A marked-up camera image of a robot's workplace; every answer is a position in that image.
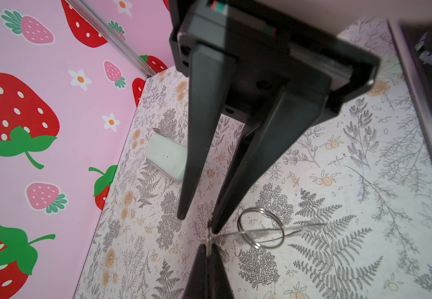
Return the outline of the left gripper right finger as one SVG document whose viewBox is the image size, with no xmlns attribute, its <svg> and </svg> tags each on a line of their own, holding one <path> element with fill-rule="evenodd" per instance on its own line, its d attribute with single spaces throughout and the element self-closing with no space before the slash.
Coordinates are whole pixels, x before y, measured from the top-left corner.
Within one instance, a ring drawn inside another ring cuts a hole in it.
<svg viewBox="0 0 432 299">
<path fill-rule="evenodd" d="M 234 298 L 220 254 L 212 254 L 209 258 L 209 298 Z"/>
</svg>

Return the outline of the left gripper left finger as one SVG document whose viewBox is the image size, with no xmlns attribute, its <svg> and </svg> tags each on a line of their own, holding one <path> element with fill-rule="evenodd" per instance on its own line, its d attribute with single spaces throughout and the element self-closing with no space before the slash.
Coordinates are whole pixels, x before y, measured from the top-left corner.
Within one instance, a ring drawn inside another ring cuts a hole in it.
<svg viewBox="0 0 432 299">
<path fill-rule="evenodd" d="M 209 299 L 209 258 L 205 244 L 197 249 L 197 254 L 184 290 L 183 299 Z"/>
</svg>

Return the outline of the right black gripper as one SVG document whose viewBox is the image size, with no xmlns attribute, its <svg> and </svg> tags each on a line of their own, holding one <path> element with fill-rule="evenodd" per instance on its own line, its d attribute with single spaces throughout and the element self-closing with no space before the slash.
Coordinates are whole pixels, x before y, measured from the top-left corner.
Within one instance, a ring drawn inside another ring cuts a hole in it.
<svg viewBox="0 0 432 299">
<path fill-rule="evenodd" d="M 373 86 L 380 60 L 256 1 L 170 1 L 168 7 L 175 64 L 189 78 L 178 219 L 189 211 L 220 115 L 247 122 L 261 108 L 243 128 L 219 193 L 211 219 L 217 234 L 315 120 L 336 117 Z"/>
</svg>

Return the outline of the pale green glasses case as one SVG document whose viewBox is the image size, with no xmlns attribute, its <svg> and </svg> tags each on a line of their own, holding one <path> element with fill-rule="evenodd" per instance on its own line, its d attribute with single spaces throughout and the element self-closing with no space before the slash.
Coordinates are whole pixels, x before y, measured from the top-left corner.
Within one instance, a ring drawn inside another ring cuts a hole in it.
<svg viewBox="0 0 432 299">
<path fill-rule="evenodd" d="M 182 181 L 186 170 L 187 148 L 172 139 L 154 134 L 145 149 L 146 159 L 176 181 Z"/>
</svg>

